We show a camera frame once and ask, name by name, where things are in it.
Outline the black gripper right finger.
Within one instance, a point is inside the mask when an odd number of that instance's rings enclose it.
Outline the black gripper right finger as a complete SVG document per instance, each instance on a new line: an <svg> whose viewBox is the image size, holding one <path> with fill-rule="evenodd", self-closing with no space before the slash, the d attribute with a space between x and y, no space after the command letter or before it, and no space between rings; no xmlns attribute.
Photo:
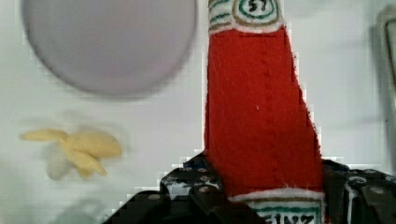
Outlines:
<svg viewBox="0 0 396 224"><path fill-rule="evenodd" d="M322 161L329 224L396 224L396 182L375 169Z"/></svg>

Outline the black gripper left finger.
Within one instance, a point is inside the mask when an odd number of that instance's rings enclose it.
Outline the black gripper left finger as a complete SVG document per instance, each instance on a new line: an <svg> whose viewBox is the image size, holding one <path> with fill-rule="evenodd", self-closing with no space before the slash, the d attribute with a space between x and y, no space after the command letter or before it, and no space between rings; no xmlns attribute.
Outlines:
<svg viewBox="0 0 396 224"><path fill-rule="evenodd" d="M160 181L159 190L136 193L103 224L268 224L244 203L225 196L205 155L185 161Z"/></svg>

